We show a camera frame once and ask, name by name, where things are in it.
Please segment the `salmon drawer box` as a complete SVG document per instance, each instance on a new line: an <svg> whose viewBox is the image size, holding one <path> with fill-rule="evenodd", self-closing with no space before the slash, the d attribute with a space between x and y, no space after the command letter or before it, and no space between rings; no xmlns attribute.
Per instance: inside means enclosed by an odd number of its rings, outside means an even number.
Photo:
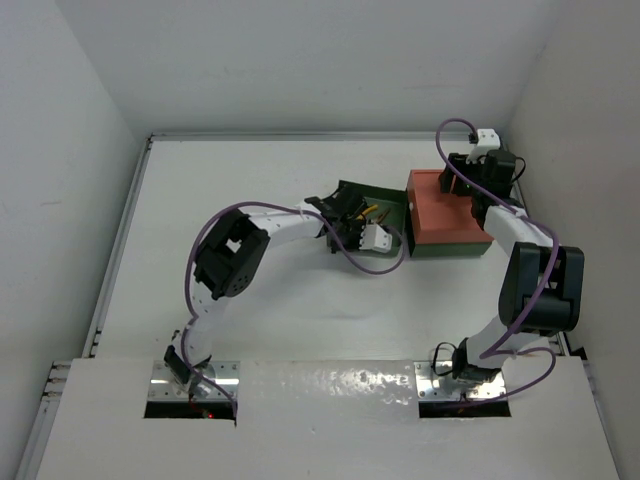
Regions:
<svg viewBox="0 0 640 480"><path fill-rule="evenodd" d="M440 191L441 170L411 170L407 182L409 238L418 245L491 244L471 214L471 198Z"/></svg>

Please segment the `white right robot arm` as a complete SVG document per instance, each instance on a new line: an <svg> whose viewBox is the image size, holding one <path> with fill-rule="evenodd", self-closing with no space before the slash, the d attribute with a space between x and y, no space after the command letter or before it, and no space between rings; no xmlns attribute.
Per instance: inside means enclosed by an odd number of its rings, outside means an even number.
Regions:
<svg viewBox="0 0 640 480"><path fill-rule="evenodd" d="M522 172L516 166L519 161L498 148L483 154L452 153L439 177L442 192L470 197L472 217L510 258L497 315L454 347L450 368L433 366L438 376L468 384L490 381L509 356L578 324L584 253L561 245L512 198L513 184Z"/></svg>

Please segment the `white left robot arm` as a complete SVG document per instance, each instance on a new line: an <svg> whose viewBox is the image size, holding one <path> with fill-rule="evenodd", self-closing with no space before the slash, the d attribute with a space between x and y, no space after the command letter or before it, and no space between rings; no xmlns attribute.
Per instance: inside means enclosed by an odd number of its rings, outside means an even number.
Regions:
<svg viewBox="0 0 640 480"><path fill-rule="evenodd" d="M294 207L245 201L214 214L205 223L187 260L184 294L191 314L198 318L193 285L203 286L217 302L244 292L269 248L306 238L329 238L333 252L356 251L366 226L364 196L342 186L325 197L308 197Z"/></svg>

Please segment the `yellow handled long-nose pliers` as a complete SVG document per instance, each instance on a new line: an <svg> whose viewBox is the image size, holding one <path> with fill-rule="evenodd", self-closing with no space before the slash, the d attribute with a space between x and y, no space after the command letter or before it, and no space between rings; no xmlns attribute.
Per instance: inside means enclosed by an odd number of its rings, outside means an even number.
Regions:
<svg viewBox="0 0 640 480"><path fill-rule="evenodd" d="M386 217L389 215L390 211L391 211L390 208L387 208L386 210L384 210L380 215L378 215L376 217L375 222L377 224L381 224L386 219Z"/></svg>

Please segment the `yellow handled cutting pliers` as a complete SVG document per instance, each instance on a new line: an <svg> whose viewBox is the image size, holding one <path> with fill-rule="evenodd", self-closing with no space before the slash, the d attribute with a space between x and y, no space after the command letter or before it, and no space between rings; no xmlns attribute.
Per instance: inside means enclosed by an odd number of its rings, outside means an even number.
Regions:
<svg viewBox="0 0 640 480"><path fill-rule="evenodd" d="M360 213L355 217L355 219L356 219L356 220L362 220L362 221L364 221L364 220L366 220L366 219L367 219L367 216L368 216L369 214L371 214L372 212L375 212L378 208L379 208L379 206L378 206L377 204L371 205L371 206L369 206L369 207L365 208L362 212L360 212Z"/></svg>

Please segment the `green pull-out drawer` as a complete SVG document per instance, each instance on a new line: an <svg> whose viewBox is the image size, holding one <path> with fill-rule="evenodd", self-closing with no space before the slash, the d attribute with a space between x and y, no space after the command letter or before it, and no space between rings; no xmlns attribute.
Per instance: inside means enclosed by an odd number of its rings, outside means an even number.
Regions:
<svg viewBox="0 0 640 480"><path fill-rule="evenodd" d="M367 185L347 180L340 180L338 182L338 187L355 187L365 197L368 207L374 204L379 206L375 212L372 212L367 216L365 225L368 223L376 223L375 219L378 215L387 208L391 209L386 219L379 224L393 236L393 245L388 254L381 254L373 251L360 251L359 248L347 250L354 255L360 256L396 256L402 250L402 240L405 230L405 210L408 206L406 193L402 190Z"/></svg>

